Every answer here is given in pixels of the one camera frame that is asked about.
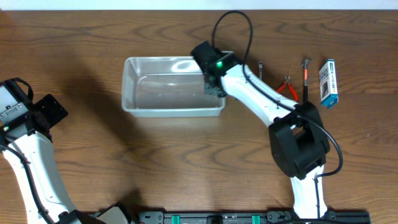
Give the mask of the clear plastic container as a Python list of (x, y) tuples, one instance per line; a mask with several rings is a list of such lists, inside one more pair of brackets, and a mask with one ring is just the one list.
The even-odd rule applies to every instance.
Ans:
[(191, 56), (129, 57), (123, 68), (121, 108), (136, 118), (219, 116), (226, 99), (205, 92)]

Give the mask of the black handled small hammer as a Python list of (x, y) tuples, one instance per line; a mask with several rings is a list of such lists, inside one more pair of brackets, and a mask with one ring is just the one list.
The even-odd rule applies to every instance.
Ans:
[(302, 67), (303, 67), (303, 77), (304, 77), (304, 83), (303, 83), (303, 102), (308, 101), (308, 64), (310, 63), (311, 58), (306, 58), (302, 62)]

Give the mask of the blue white cardboard box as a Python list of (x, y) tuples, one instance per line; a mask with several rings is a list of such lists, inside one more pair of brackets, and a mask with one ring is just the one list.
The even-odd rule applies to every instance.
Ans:
[(338, 85), (334, 59), (328, 59), (324, 63), (318, 72), (318, 77), (321, 105), (331, 109), (338, 103)]

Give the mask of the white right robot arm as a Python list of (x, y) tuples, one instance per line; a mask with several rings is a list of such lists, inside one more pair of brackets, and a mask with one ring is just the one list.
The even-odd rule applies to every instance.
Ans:
[(233, 52), (222, 52), (207, 41), (191, 55), (205, 76), (206, 90), (236, 98), (267, 126), (273, 160), (290, 177), (296, 216), (323, 217), (328, 209), (321, 174), (330, 145), (317, 108), (277, 93)]

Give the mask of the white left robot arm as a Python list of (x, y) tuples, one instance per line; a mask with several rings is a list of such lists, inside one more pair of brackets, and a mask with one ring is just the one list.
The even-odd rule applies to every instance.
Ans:
[(28, 223), (100, 223), (77, 210), (55, 162), (50, 128), (67, 111), (51, 94), (34, 103), (25, 84), (20, 78), (1, 82), (1, 152), (17, 177)]

